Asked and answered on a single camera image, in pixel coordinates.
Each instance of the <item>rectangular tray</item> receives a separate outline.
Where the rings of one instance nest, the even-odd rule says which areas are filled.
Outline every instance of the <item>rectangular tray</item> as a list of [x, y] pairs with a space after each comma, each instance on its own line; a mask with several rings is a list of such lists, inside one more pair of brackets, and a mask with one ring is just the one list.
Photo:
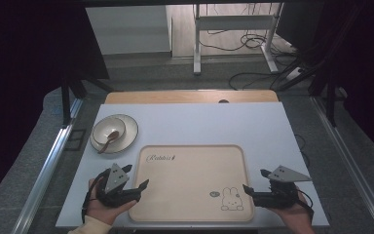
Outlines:
[[135, 221], [249, 221], [252, 199], [237, 145], [148, 145], [141, 149], [134, 186], [150, 179]]

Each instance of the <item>bowl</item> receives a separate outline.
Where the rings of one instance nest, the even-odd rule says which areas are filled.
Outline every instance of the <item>bowl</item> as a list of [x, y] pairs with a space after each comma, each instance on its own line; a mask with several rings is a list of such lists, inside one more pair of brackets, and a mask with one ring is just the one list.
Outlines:
[[120, 134], [110, 143], [124, 138], [126, 124], [118, 117], [104, 118], [93, 127], [93, 139], [99, 144], [105, 144], [108, 141], [108, 136], [114, 131], [118, 131]]

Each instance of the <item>cartoon bunny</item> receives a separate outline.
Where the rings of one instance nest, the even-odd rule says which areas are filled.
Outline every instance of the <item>cartoon bunny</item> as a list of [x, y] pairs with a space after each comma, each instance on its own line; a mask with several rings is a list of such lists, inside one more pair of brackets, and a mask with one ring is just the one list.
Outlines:
[[224, 188], [223, 189], [223, 206], [221, 207], [222, 211], [242, 211], [243, 202], [242, 198], [239, 195], [237, 188]]

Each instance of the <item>spoon handle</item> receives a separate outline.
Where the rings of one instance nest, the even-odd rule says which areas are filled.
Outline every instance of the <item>spoon handle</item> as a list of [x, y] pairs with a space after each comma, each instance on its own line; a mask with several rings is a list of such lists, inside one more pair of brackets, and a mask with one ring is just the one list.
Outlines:
[[111, 142], [111, 140], [113, 140], [113, 139], [108, 139], [107, 142], [105, 142], [104, 147], [102, 147], [102, 148], [98, 151], [98, 154], [103, 153], [103, 152], [107, 149], [108, 144], [109, 144], [109, 142]]

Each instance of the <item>sleeve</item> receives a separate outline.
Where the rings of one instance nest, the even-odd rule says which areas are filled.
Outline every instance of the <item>sleeve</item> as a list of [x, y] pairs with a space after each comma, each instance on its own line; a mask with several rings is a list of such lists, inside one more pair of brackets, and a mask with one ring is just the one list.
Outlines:
[[85, 216], [85, 223], [68, 234], [106, 234], [112, 226], [99, 221], [96, 218]]

